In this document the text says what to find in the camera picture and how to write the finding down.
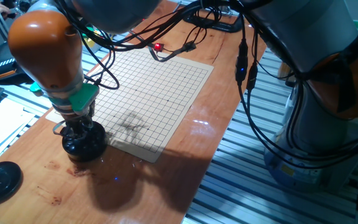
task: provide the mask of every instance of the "gray robot arm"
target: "gray robot arm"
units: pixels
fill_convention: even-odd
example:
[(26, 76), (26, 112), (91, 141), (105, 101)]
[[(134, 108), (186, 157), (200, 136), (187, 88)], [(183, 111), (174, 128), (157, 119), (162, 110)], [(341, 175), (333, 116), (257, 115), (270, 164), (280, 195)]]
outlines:
[(88, 22), (112, 34), (131, 30), (154, 12), (161, 0), (71, 0)]

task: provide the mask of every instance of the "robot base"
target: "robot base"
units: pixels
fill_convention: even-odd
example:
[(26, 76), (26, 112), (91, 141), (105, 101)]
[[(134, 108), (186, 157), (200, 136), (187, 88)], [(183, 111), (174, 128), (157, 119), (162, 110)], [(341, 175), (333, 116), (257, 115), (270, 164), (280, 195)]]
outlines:
[[(275, 136), (276, 144), (291, 151), (285, 138), (283, 138), (285, 137), (285, 132), (283, 130), (281, 131), (281, 135)], [(319, 167), (332, 162), (303, 161), (284, 154), (275, 147), (272, 149), (286, 160), (299, 166)], [(346, 183), (349, 175), (357, 165), (358, 154), (346, 161), (336, 164), (335, 166), (327, 167), (324, 169), (302, 169), (292, 166), (282, 161), (267, 149), (265, 149), (264, 161), (266, 168), (272, 177), (278, 183), (290, 189), (309, 193), (320, 191), (337, 192)]]
[(63, 137), (62, 143), (71, 160), (88, 162), (106, 150), (106, 132), (101, 124), (93, 121), (93, 127), (82, 138)]

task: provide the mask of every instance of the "wires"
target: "wires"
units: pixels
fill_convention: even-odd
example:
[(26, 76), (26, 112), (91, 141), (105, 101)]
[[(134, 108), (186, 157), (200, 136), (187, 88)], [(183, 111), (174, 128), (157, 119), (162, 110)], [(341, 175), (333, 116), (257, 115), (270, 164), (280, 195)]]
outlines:
[[(297, 94), (297, 99), (296, 99), (296, 105), (295, 108), (293, 110), (293, 113), (291, 114), (291, 118), (288, 122), (288, 126), (287, 126), (287, 143), (290, 146), (290, 148), (292, 148), (291, 146), (291, 142), (293, 143), (293, 145), (302, 152), (302, 154), (307, 155), (307, 156), (300, 156), (297, 153), (295, 153), (294, 151), (289, 151), (287, 149), (284, 149), (282, 147), (280, 147), (279, 145), (277, 145), (275, 142), (273, 142), (272, 140), (270, 140), (254, 123), (254, 121), (251, 118), (250, 115), (250, 98), (251, 98), (251, 92), (252, 89), (255, 86), (255, 81), (256, 81), (256, 76), (257, 76), (257, 39), (258, 39), (258, 30), (254, 29), (254, 39), (252, 41), (252, 48), (251, 48), (251, 52), (252, 55), (254, 56), (254, 62), (249, 70), (249, 74), (248, 74), (248, 82), (247, 82), (247, 89), (248, 89), (248, 94), (247, 94), (247, 104), (245, 102), (244, 96), (242, 95), (242, 88), (241, 88), (241, 83), (244, 80), (243, 78), (241, 78), (241, 76), (243, 76), (244, 74), (238, 71), (238, 68), (244, 68), (243, 65), (245, 65), (246, 63), (241, 62), (240, 60), (247, 60), (247, 57), (245, 56), (245, 49), (247, 49), (246, 46), (243, 46), (243, 43), (245, 42), (245, 23), (244, 20), (242, 19), (242, 25), (243, 25), (243, 39), (241, 40), (241, 44), (240, 44), (240, 51), (239, 51), (239, 56), (237, 58), (237, 64), (236, 64), (236, 80), (237, 80), (237, 84), (238, 84), (238, 88), (239, 88), (239, 94), (240, 94), (240, 98), (241, 98), (241, 103), (244, 107), (244, 111), (246, 112), (246, 115), (248, 117), (249, 120), (249, 124), (250, 127), (252, 129), (252, 131), (254, 132), (255, 136), (259, 139), (259, 141), (266, 147), (267, 150), (269, 150), (272, 154), (274, 154), (275, 156), (277, 156), (279, 159), (281, 159), (283, 162), (286, 162), (287, 164), (290, 164), (294, 167), (298, 167), (298, 168), (302, 168), (302, 169), (322, 169), (325, 167), (330, 167), (333, 166), (335, 164), (338, 164), (340, 162), (343, 162), (345, 160), (348, 160), (350, 158), (352, 158), (353, 156), (355, 156), (356, 154), (358, 154), (358, 139), (355, 139), (341, 147), (332, 149), (332, 151), (329, 151), (327, 153), (320, 153), (320, 154), (313, 154), (313, 153), (308, 153), (306, 151), (303, 151), (302, 149), (300, 149), (300, 147), (296, 144), (295, 140), (294, 140), (294, 127), (296, 125), (296, 121), (299, 117), (300, 111), (301, 111), (301, 107), (303, 105), (303, 94), (304, 94), (304, 89), (303, 89), (303, 83), (299, 82), (298, 83), (298, 94)], [(310, 162), (314, 162), (317, 164), (323, 164), (321, 166), (301, 166), (298, 164), (294, 164), (293, 162), (290, 162), (288, 159), (285, 159), (282, 155), (286, 154), (289, 155), (291, 157), (300, 159), (302, 161), (310, 161)]]
[(350, 158), (352, 158), (353, 156), (357, 155), (358, 154), (358, 142), (356, 145), (354, 145), (350, 150), (349, 150), (349, 153), (347, 155), (344, 155), (344, 157), (339, 157), (339, 158), (331, 158), (329, 160), (334, 160), (333, 162), (330, 162), (328, 164), (324, 164), (324, 165), (321, 165), (321, 166), (301, 166), (299, 164), (295, 164), (293, 162), (290, 162), (288, 161), (288, 159), (284, 158), (283, 156), (281, 156), (279, 153), (275, 152), (261, 137), (260, 135), (258, 134), (258, 132), (261, 133), (261, 131), (259, 129), (256, 128), (256, 125), (254, 123), (254, 121), (252, 120), (252, 118), (250, 117), (250, 96), (251, 96), (251, 91), (248, 91), (248, 98), (247, 98), (247, 105), (245, 103), (245, 99), (242, 95), (242, 88), (241, 86), (239, 85), (238, 86), (239, 88), (239, 94), (240, 94), (240, 98), (241, 98), (241, 103), (244, 107), (244, 110), (246, 112), (246, 115), (249, 119), (249, 123), (250, 123), (250, 127), (252, 129), (252, 131), (254, 132), (254, 134), (256, 135), (256, 137), (259, 139), (259, 141), (266, 147), (267, 150), (269, 150), (273, 155), (277, 156), (279, 159), (281, 159), (283, 162), (287, 163), (287, 164), (290, 164), (291, 166), (294, 166), (294, 167), (297, 167), (297, 168), (302, 168), (302, 169), (324, 169), (324, 168), (327, 168), (327, 167), (331, 167), (331, 166), (334, 166), (336, 164), (339, 164), (343, 161), (346, 161)]

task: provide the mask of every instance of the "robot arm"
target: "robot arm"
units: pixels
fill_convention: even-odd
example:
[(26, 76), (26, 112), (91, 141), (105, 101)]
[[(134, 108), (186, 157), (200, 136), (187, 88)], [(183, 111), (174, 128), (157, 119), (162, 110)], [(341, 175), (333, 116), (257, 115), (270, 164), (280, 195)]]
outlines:
[[(118, 33), (136, 26), (159, 2), (76, 0), (68, 5), (95, 26)], [(8, 44), (17, 63), (65, 118), (67, 126), (60, 134), (70, 157), (88, 161), (103, 153), (104, 128), (91, 119), (99, 88), (83, 83), (81, 37), (56, 2), (41, 0), (20, 16), (11, 26)]]

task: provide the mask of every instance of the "black cable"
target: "black cable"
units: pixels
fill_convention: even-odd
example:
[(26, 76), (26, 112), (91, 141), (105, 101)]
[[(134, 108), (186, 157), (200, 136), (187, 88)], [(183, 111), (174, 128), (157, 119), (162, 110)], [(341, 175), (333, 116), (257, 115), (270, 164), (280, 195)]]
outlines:
[(304, 96), (304, 89), (303, 89), (303, 82), (301, 80), (297, 80), (298, 81), (298, 97), (299, 97), (299, 104), (296, 108), (294, 108), (293, 110), (293, 114), (291, 115), (294, 115), (293, 117), (293, 122), (292, 123), (288, 123), (289, 125), (289, 130), (290, 130), (290, 139), (291, 139), (291, 142), (293, 144), (293, 146), (296, 148), (296, 149), (299, 149), (299, 150), (302, 150), (298, 144), (296, 143), (295, 141), (295, 138), (294, 138), (294, 129), (295, 129), (295, 126), (296, 126), (296, 122), (298, 121), (298, 117), (299, 117), (299, 114), (301, 112), (301, 109), (302, 109), (302, 105), (303, 105), (303, 96)]
[[(239, 67), (242, 67), (243, 65), (243, 63), (240, 61), (240, 60), (247, 60), (247, 58), (245, 57), (246, 56), (246, 53), (247, 52), (245, 52), (246, 51), (246, 49), (247, 48), (244, 48), (244, 47), (242, 47), (242, 45), (243, 45), (243, 43), (245, 43), (246, 42), (246, 40), (245, 40), (245, 24), (244, 24), (244, 20), (242, 20), (242, 25), (243, 25), (243, 27), (242, 27), (242, 29), (243, 29), (243, 39), (242, 39), (242, 41), (241, 41), (241, 45), (240, 45), (240, 52), (239, 52), (239, 57), (237, 58), (237, 65), (236, 65), (236, 68), (238, 69)], [(251, 69), (250, 69), (250, 71), (249, 71), (249, 75), (248, 75), (248, 83), (247, 83), (247, 89), (249, 90), (249, 92), (253, 89), (253, 87), (254, 87), (254, 85), (255, 85), (255, 81), (256, 81), (256, 73), (257, 73), (257, 68), (256, 68), (256, 57), (257, 57), (257, 31), (255, 30), (255, 32), (254, 32), (254, 39), (253, 39), (253, 48), (251, 48), (252, 50), (251, 50), (251, 52), (253, 53), (253, 55), (254, 55), (254, 63), (253, 63), (253, 65), (251, 66)], [(241, 86), (241, 82), (242, 82), (242, 80), (243, 80), (243, 78), (238, 78), (240, 81), (237, 81), (238, 82), (238, 85), (240, 85)], [(298, 102), (298, 104), (299, 103), (301, 103), (301, 101), (300, 101), (300, 97), (299, 96), (303, 96), (303, 95), (298, 95), (298, 98), (297, 98), (297, 102)], [(249, 121), (250, 121), (250, 125), (252, 126), (252, 128), (254, 129), (254, 130), (256, 130), (257, 132), (259, 132), (260, 133), (260, 135), (262, 135), (263, 137), (264, 137), (264, 139), (266, 140), (266, 141), (268, 141), (271, 145), (273, 145), (273, 146), (275, 146), (278, 150), (280, 150), (280, 151), (282, 151), (282, 152), (284, 152), (284, 153), (286, 153), (286, 154), (288, 154), (288, 155), (290, 155), (290, 156), (293, 156), (293, 157), (295, 157), (295, 158), (297, 158), (297, 159), (302, 159), (302, 160), (305, 160), (305, 161), (330, 161), (330, 160), (333, 160), (333, 159), (337, 159), (337, 158), (340, 158), (341, 156), (344, 156), (344, 155), (346, 155), (346, 154), (348, 154), (349, 153), (349, 151), (339, 151), (339, 152), (334, 152), (334, 153), (332, 153), (332, 152), (330, 152), (330, 153), (326, 153), (326, 154), (324, 154), (324, 155), (321, 155), (321, 154), (313, 154), (313, 156), (315, 156), (315, 157), (318, 157), (318, 158), (315, 158), (315, 157), (301, 157), (301, 156), (298, 156), (298, 155), (296, 155), (296, 154), (294, 154), (294, 153), (292, 153), (292, 152), (289, 152), (289, 151), (287, 151), (287, 150), (285, 150), (285, 149), (283, 149), (283, 148), (281, 148), (280, 146), (278, 146), (278, 145), (276, 145), (274, 142), (272, 142), (256, 125), (255, 125), (255, 123), (253, 123), (253, 121), (252, 121), (252, 118), (249, 116)], [(289, 132), (289, 130), (291, 130), (291, 126), (289, 125), (289, 127), (287, 128), (287, 133)]]
[(90, 78), (90, 79), (88, 79), (88, 80), (91, 81), (91, 82), (93, 82), (95, 85), (99, 85), (99, 86), (104, 87), (104, 88), (106, 88), (106, 89), (108, 89), (108, 90), (118, 90), (118, 88), (119, 88), (119, 81), (118, 81), (118, 79), (110, 72), (110, 70), (108, 70), (108, 69), (106, 68), (106, 66), (105, 66), (103, 63), (101, 63), (101, 61), (98, 59), (98, 57), (93, 53), (93, 51), (90, 49), (90, 47), (89, 47), (88, 44), (86, 43), (84, 37), (83, 37), (82, 35), (80, 35), (80, 37), (81, 37), (82, 43), (84, 43), (84, 45), (85, 45), (86, 49), (88, 50), (88, 52), (89, 52), (89, 53), (93, 56), (93, 58), (100, 64), (100, 66), (102, 66), (103, 70), (106, 71), (107, 73), (109, 73), (109, 75), (111, 76), (111, 78), (114, 79), (114, 81), (116, 82), (117, 86), (115, 86), (115, 87), (110, 87), (110, 86), (106, 86), (106, 85), (101, 84), (100, 82), (101, 82), (101, 77), (102, 77), (102, 76), (100, 76), (96, 81), (93, 80), (92, 78)]
[[(103, 31), (101, 31), (101, 33), (105, 36), (105, 38), (109, 38), (109, 36), (107, 35), (107, 33), (103, 32)], [(109, 51), (109, 58), (107, 59), (106, 64), (105, 64), (106, 68), (107, 68), (108, 70), (110, 70), (111, 66), (114, 64), (115, 61), (116, 61), (116, 51), (115, 51), (115, 50), (110, 50), (110, 51)], [(103, 73), (104, 73), (104, 72), (105, 72), (105, 70), (102, 69), (100, 72), (91, 75), (90, 78), (93, 78), (93, 77), (98, 76), (98, 75), (101, 75), (101, 76), (103, 77)]]
[(353, 156), (355, 156), (356, 154), (358, 154), (358, 143), (352, 147), (353, 148), (356, 148), (357, 150), (352, 150), (352, 153), (350, 153), (349, 155), (343, 157), (342, 159), (338, 159), (334, 162), (331, 162), (329, 164), (325, 164), (325, 165), (322, 165), (322, 166), (315, 166), (315, 167), (307, 167), (307, 166), (301, 166), (301, 165), (298, 165), (298, 164), (294, 164), (293, 162), (290, 162), (288, 160), (286, 160), (284, 157), (282, 157), (279, 153), (275, 152), (273, 149), (270, 148), (270, 146), (259, 136), (257, 130), (255, 129), (255, 126), (254, 126), (254, 122), (252, 120), (252, 118), (250, 117), (250, 110), (249, 110), (249, 106), (250, 106), (250, 91), (248, 92), (248, 99), (247, 99), (247, 104), (248, 104), (248, 107), (245, 103), (245, 99), (244, 99), (244, 96), (242, 95), (242, 88), (241, 88), (241, 85), (238, 85), (238, 89), (239, 89), (239, 94), (240, 94), (240, 98), (241, 98), (241, 103), (244, 107), (244, 110), (246, 112), (246, 115), (250, 121), (250, 126), (251, 126), (251, 129), (252, 131), (254, 132), (254, 134), (256, 135), (256, 137), (259, 139), (259, 141), (266, 147), (267, 150), (269, 150), (273, 155), (277, 156), (279, 159), (281, 159), (283, 162), (287, 163), (287, 164), (290, 164), (291, 166), (294, 166), (294, 167), (297, 167), (297, 168), (302, 168), (302, 169), (324, 169), (324, 168), (327, 168), (327, 167), (331, 167), (331, 166), (334, 166), (338, 163), (341, 163), (341, 162), (344, 162), (350, 158), (352, 158)]

